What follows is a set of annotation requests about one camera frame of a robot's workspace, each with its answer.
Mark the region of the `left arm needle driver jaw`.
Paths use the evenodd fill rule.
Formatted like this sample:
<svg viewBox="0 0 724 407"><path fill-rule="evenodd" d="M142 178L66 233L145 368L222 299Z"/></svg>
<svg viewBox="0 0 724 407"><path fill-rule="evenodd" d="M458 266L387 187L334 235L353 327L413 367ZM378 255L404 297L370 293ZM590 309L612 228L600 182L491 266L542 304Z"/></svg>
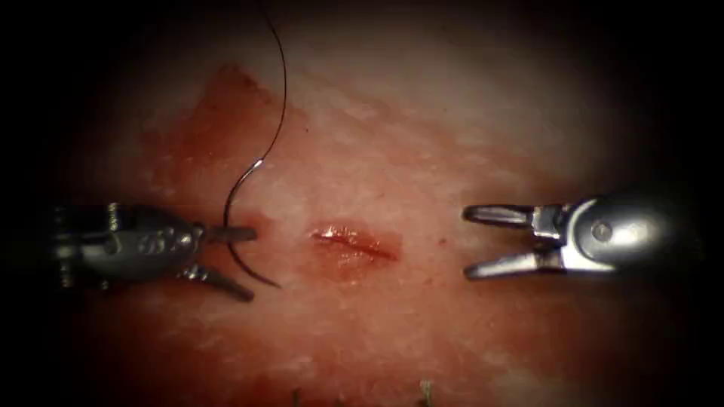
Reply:
<svg viewBox="0 0 724 407"><path fill-rule="evenodd" d="M202 235L209 243L239 243L254 241L258 237L256 229L249 226L208 226Z"/></svg>
<svg viewBox="0 0 724 407"><path fill-rule="evenodd" d="M222 275L215 268L192 264L180 271L179 278L213 287L230 295L237 301L252 302L255 299L254 292L235 280Z"/></svg>

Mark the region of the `right arm needle driver jaw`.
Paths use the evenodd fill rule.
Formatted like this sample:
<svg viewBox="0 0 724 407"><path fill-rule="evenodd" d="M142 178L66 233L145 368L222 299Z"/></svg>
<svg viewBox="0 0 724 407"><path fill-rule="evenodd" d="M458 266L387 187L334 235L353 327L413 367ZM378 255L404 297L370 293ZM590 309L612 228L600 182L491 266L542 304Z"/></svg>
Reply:
<svg viewBox="0 0 724 407"><path fill-rule="evenodd" d="M462 209L461 217L481 225L527 229L539 238L560 238L566 205L470 205Z"/></svg>
<svg viewBox="0 0 724 407"><path fill-rule="evenodd" d="M485 280L561 270L563 260L557 250L534 250L477 262L463 268L467 280Z"/></svg>

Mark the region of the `right arm needle driver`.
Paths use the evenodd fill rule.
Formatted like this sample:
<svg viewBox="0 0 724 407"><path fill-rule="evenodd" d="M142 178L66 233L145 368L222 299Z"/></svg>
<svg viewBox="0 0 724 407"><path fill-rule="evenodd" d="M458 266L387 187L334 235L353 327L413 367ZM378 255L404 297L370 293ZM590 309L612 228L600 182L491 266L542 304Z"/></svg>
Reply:
<svg viewBox="0 0 724 407"><path fill-rule="evenodd" d="M582 201L569 212L564 237L567 271L611 274L683 262L683 214L661 196L617 192Z"/></svg>

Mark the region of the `left arm needle driver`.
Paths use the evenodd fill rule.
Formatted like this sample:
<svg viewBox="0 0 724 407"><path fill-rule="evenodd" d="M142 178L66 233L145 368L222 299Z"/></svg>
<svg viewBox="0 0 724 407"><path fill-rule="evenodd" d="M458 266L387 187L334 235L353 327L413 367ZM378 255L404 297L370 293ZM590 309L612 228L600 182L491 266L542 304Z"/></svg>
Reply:
<svg viewBox="0 0 724 407"><path fill-rule="evenodd" d="M52 259L64 289L171 277L194 263L204 237L202 224L153 206L52 209Z"/></svg>

